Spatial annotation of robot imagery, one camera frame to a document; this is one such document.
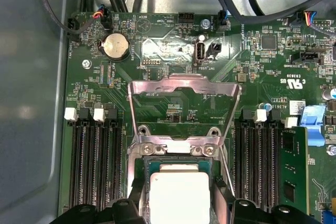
ram slot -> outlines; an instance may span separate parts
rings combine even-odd
[[[235,193],[237,198],[242,197],[240,191],[240,183],[242,178],[240,177],[240,166],[242,165],[240,159],[240,139],[243,129],[241,127],[235,128],[235,141],[234,141],[234,179],[235,179]]]
[[[272,153],[271,149],[267,148],[267,140],[266,140],[266,129],[262,124],[258,125],[258,134],[259,134],[259,142],[260,142],[260,208],[262,210],[267,209],[267,157]]]
[[[245,148],[246,138],[248,137],[248,129],[243,123],[237,122],[235,128],[234,141],[234,178],[235,178],[235,193],[238,198],[245,198],[245,186],[248,181],[245,157],[248,155]]]
[[[250,171],[250,173],[254,173],[253,177],[253,194],[254,198],[252,199],[257,207],[260,207],[261,205],[261,195],[260,195],[260,185],[261,185],[261,157],[260,157],[260,130],[258,128],[251,128],[253,132],[253,141],[255,145],[255,149],[251,150],[253,152],[254,156],[254,162],[255,165],[253,167],[253,171]]]
[[[266,131],[266,138],[267,138],[267,142],[266,142],[266,150],[268,150],[266,152],[266,160],[268,162],[266,162],[266,205],[268,207],[268,211],[269,209],[274,205],[273,202],[273,172],[274,172],[274,150],[273,150],[273,129],[272,128],[268,128]]]
[[[69,208],[74,207],[76,199],[76,164],[77,164],[77,146],[78,134],[80,130],[75,125],[72,127],[72,149],[71,149],[71,167],[70,167],[70,194],[69,194]]]
[[[90,137],[90,127],[84,127],[82,137],[81,204],[87,204],[88,199]]]
[[[107,184],[107,151],[108,151],[108,128],[98,127],[96,135],[96,206],[99,211],[103,210],[106,202]]]
[[[87,127],[86,142],[83,149],[83,203],[92,204],[93,197],[93,182],[94,182],[94,166],[95,166],[95,142],[96,129],[95,127]]]
[[[272,131],[272,206],[277,206],[279,204],[279,171],[280,171],[280,163],[279,163],[279,146],[280,146],[280,138],[281,138],[281,129],[276,127]]]
[[[102,142],[102,156],[101,156],[101,199],[100,199],[100,209],[104,210],[106,207],[106,186],[107,186],[107,173],[108,173],[108,129],[103,130],[103,142]]]
[[[122,134],[117,127],[113,128],[112,153],[112,199],[118,199],[121,197]]]
[[[246,138],[247,140],[247,149],[248,149],[248,183],[247,183],[247,187],[248,187],[248,199],[250,200],[254,200],[256,195],[255,195],[255,177],[256,174],[255,172],[255,164],[256,164],[256,158],[255,158],[255,142],[254,142],[254,129],[249,128],[248,129],[248,136]]]
[[[97,127],[96,128],[96,148],[95,148],[95,166],[94,166],[94,198],[93,204],[96,205],[97,210],[100,211],[100,200],[101,200],[101,157],[102,157],[102,135],[103,135],[103,128]]]

screw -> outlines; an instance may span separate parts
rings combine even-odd
[[[151,152],[151,148],[150,148],[150,146],[149,145],[145,145],[144,146],[144,148],[143,148],[143,151],[145,152],[145,153],[149,153],[149,152]]]
[[[201,27],[202,27],[203,29],[209,29],[209,28],[211,27],[211,22],[210,22],[210,20],[208,20],[208,19],[203,19],[203,20],[201,21]]]
[[[128,202],[127,201],[122,201],[119,203],[119,206],[125,207],[128,206]]]
[[[336,155],[336,146],[335,145],[329,145],[327,148],[327,153],[330,156],[335,156]]]
[[[205,153],[209,156],[214,154],[214,148],[212,146],[209,146],[205,149]]]
[[[249,205],[249,202],[247,202],[246,200],[241,200],[239,204],[241,204],[243,207],[247,207]]]
[[[90,208],[89,207],[82,207],[79,211],[80,212],[88,212],[88,211],[90,211]]]
[[[279,207],[279,210],[285,214],[288,214],[290,212],[287,207]]]
[[[90,60],[83,60],[82,67],[84,69],[90,69],[92,67],[92,62]]]

chip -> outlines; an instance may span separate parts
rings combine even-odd
[[[294,151],[294,135],[288,132],[284,132],[282,135],[282,148],[287,151]]]
[[[237,74],[237,81],[238,82],[246,82],[247,77],[245,73],[238,73]]]
[[[85,108],[92,108],[93,107],[93,102],[85,102],[84,106],[85,106]]]
[[[284,196],[292,202],[295,202],[295,186],[291,185],[288,182],[284,182]]]
[[[277,40],[275,35],[263,35],[261,37],[261,47],[263,49],[276,50]]]

capacitor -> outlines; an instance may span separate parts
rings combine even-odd
[[[122,61],[130,54],[130,43],[122,34],[108,35],[98,47],[112,61]]]
[[[326,89],[322,92],[322,97],[325,100],[336,99],[336,89]]]
[[[258,108],[270,112],[272,110],[272,105],[270,103],[262,102],[259,104]]]

integrated circuit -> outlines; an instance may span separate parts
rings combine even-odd
[[[288,182],[284,182],[284,196],[292,202],[295,202],[295,186],[291,185]]]
[[[261,47],[268,50],[277,49],[277,38],[275,35],[263,35],[261,37]]]
[[[289,152],[294,151],[294,135],[291,133],[284,132],[282,136],[282,148]]]

